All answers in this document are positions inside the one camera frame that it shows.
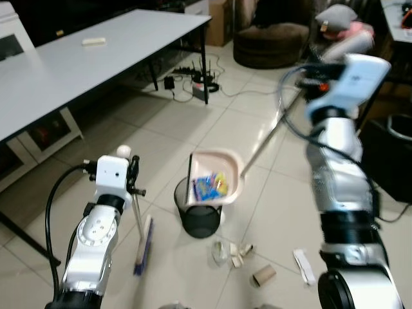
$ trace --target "trash can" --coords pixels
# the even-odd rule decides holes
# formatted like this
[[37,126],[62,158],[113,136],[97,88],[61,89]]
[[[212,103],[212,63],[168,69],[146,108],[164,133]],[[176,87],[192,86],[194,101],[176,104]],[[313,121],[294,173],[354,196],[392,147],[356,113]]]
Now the trash can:
[[194,205],[187,207],[189,178],[182,179],[174,190],[174,202],[185,231],[194,238],[212,236],[219,228],[222,206]]

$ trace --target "brown armchair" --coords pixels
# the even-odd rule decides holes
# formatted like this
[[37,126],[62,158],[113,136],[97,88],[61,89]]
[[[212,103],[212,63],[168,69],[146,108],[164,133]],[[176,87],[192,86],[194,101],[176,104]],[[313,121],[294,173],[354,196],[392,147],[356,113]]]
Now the brown armchair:
[[311,0],[274,0],[283,2],[287,23],[258,28],[252,24],[259,0],[236,0],[234,60],[249,68],[271,69],[299,60],[308,42],[312,20]]

